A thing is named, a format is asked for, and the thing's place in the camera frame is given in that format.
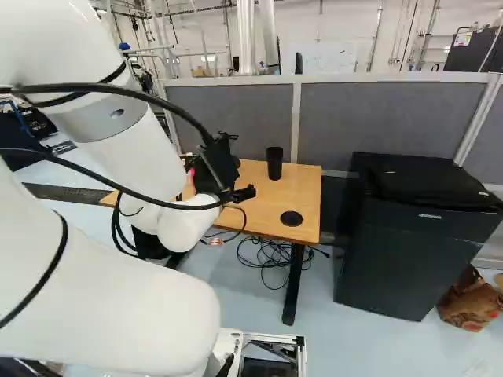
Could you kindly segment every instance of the black tumbler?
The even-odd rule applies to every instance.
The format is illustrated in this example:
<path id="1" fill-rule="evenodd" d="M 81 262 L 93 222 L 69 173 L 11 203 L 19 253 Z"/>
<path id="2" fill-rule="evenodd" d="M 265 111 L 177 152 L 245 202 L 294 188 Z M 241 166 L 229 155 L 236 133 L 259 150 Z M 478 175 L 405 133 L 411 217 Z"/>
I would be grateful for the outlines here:
<path id="1" fill-rule="evenodd" d="M 281 178 L 281 167 L 283 165 L 283 148 L 269 147 L 266 149 L 266 158 L 269 179 L 278 181 Z"/>

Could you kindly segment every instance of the window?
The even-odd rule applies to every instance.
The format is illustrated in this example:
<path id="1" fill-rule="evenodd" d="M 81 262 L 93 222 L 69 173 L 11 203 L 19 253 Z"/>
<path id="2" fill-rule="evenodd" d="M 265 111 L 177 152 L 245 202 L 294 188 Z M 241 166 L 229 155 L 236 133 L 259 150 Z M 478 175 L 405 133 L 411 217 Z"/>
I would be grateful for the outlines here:
<path id="1" fill-rule="evenodd" d="M 206 59 L 204 58 L 204 55 L 201 57 L 201 61 L 203 63 L 206 63 Z M 215 61 L 215 55 L 208 55 L 207 56 L 207 61 L 210 62 L 210 61 Z"/>

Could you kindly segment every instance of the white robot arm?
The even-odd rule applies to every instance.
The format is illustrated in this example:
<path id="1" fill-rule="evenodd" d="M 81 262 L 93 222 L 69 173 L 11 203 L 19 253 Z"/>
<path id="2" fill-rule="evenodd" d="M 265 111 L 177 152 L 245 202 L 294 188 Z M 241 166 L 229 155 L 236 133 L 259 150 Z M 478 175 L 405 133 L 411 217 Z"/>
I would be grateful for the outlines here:
<path id="1" fill-rule="evenodd" d="M 0 86 L 104 79 L 133 86 L 86 0 L 4 2 L 0 18 Z M 27 97 L 121 185 L 162 201 L 182 191 L 185 170 L 145 102 L 88 93 L 59 103 L 61 96 Z M 215 201 L 199 194 L 185 203 Z M 0 207 L 0 355 L 150 375 L 205 369 L 220 320 L 207 284 L 110 250 L 71 225 L 65 236 L 61 218 L 1 160 Z M 220 211 L 173 210 L 131 197 L 121 209 L 139 207 L 129 220 L 172 251 L 193 247 Z"/>

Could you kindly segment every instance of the black coaster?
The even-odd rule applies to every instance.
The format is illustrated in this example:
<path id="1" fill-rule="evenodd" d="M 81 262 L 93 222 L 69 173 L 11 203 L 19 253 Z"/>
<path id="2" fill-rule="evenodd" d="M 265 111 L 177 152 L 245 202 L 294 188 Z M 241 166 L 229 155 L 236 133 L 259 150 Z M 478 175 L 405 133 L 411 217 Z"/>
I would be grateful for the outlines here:
<path id="1" fill-rule="evenodd" d="M 289 210 L 281 214 L 281 222 L 287 226 L 299 226 L 304 221 L 302 215 L 294 210 Z"/>

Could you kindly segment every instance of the black table leg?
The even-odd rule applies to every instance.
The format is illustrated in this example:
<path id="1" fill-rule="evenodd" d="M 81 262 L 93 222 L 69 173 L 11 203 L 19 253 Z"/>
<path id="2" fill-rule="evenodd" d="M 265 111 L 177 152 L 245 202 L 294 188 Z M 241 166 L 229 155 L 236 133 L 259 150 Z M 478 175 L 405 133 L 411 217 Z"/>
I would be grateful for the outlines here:
<path id="1" fill-rule="evenodd" d="M 282 320 L 284 324 L 292 326 L 296 319 L 297 296 L 299 295 L 300 274 L 304 259 L 304 245 L 292 243 L 292 263 L 288 276 L 285 306 L 283 307 Z"/>

